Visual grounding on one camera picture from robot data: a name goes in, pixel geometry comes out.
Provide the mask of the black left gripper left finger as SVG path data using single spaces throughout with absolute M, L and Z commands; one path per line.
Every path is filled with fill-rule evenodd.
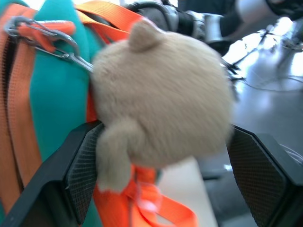
M 72 130 L 39 167 L 1 226 L 81 226 L 96 184 L 96 142 L 103 129 L 93 121 Z

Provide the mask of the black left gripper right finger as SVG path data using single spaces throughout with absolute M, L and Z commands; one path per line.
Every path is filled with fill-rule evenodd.
M 237 186 L 259 227 L 303 225 L 303 166 L 266 133 L 234 127 L 227 147 Z

